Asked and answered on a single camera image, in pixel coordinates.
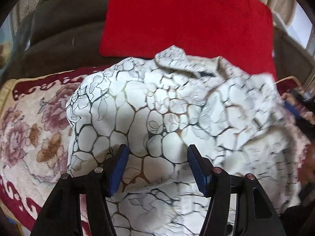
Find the white black-patterned coat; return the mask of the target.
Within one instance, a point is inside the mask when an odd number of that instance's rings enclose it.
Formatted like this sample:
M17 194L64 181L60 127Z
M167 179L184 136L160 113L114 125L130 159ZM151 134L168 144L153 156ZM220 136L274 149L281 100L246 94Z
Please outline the white black-patterned coat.
M87 76L66 116L72 176L129 146L119 190L107 201L118 235L200 232L209 200L187 162L191 144L229 174L255 174L277 213L297 198L308 140L271 74L250 75L225 58L190 56L172 46L152 60L126 58Z

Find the bright red blanket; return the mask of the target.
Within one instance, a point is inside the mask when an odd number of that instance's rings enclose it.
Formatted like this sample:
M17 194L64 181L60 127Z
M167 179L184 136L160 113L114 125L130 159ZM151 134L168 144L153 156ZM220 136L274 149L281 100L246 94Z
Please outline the bright red blanket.
M109 0L102 56L151 59L172 45L249 74L276 73L272 14L259 0Z

